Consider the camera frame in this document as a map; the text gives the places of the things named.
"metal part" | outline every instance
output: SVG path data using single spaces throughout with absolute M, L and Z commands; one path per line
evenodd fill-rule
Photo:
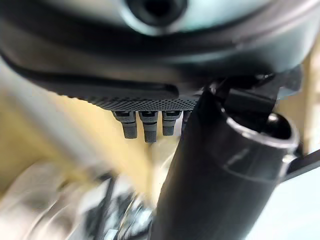
M 298 130 L 282 116 L 272 114 L 256 132 L 204 92 L 162 187 L 150 240 L 244 239 L 298 143 Z

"round hole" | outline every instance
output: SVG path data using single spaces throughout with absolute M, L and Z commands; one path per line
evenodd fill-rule
M 170 25 L 187 8 L 187 0 L 126 0 L 126 2 L 136 18 L 154 27 Z
M 170 0 L 147 0 L 144 8 L 154 18 L 163 18 L 171 12 L 172 3 Z

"black cable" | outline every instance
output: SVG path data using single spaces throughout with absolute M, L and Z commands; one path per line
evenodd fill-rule
M 103 240 L 105 238 L 105 225 L 108 218 L 108 210 L 110 207 L 110 202 L 111 202 L 112 193 L 114 191 L 116 180 L 117 180 L 116 177 L 111 177 L 109 180 L 105 197 L 101 202 L 100 211 L 98 212 L 97 224 L 95 227 L 95 234 L 94 234 L 93 240 Z
M 98 180 L 99 180 L 99 181 L 102 181 L 102 182 L 105 182 L 105 181 L 113 178 L 113 176 L 114 176 L 114 173 L 107 172 L 107 173 L 99 176 L 99 177 L 98 177 Z

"white surface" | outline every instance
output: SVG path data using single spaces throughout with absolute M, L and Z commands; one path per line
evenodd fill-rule
M 246 240 L 319 240 L 320 168 L 279 185 Z

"black mounting arm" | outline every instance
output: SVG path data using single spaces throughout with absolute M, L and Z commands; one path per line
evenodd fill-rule
M 217 87 L 202 94 L 162 187 L 150 240 L 247 236 L 299 144 L 297 129 L 272 113 L 285 87 L 276 79 L 261 92 Z

